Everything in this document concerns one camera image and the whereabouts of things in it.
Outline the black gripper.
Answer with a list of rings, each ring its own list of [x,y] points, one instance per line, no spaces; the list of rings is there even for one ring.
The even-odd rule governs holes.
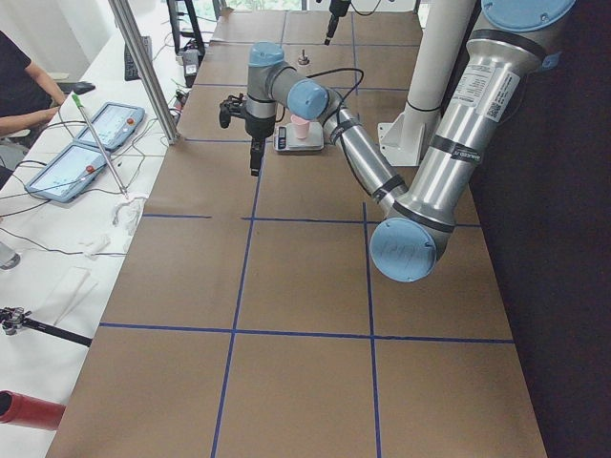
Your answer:
[[[340,19],[345,17],[348,13],[348,8],[351,5],[350,0],[331,0],[329,4],[330,18],[327,25],[327,33],[324,41],[325,46],[329,46],[331,40],[339,25]]]
[[[262,159],[264,155],[264,141],[256,139],[267,139],[272,136],[276,124],[276,116],[266,118],[257,117],[246,112],[244,115],[246,132],[252,137],[250,144],[250,175],[258,176],[261,171]]]

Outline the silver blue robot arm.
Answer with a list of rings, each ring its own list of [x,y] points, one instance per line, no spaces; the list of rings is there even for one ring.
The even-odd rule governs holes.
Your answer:
[[[241,114],[251,138],[250,172],[261,170],[276,109],[320,122],[363,189],[385,210],[371,258],[395,281],[428,276],[455,227],[454,208],[520,80],[548,68],[569,1],[485,1],[467,42],[469,63],[411,183],[398,175],[333,90],[297,72],[283,49],[258,42],[249,52]]]

